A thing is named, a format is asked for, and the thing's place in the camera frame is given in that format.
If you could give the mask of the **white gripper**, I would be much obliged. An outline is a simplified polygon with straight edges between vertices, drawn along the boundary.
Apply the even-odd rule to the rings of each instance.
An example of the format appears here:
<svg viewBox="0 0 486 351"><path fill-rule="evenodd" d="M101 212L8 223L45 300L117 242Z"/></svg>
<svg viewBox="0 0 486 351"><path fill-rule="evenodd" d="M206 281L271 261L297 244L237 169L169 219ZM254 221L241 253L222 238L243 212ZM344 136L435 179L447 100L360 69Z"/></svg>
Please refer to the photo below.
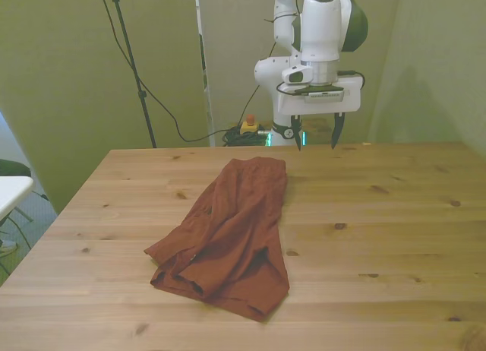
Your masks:
<svg viewBox="0 0 486 351"><path fill-rule="evenodd" d="M339 77L328 85L291 85L281 83L276 87L276 111L291 115L291 129L298 150L301 150L301 116L334 114L331 147L339 142L347 112L361 107L361 76Z"/></svg>

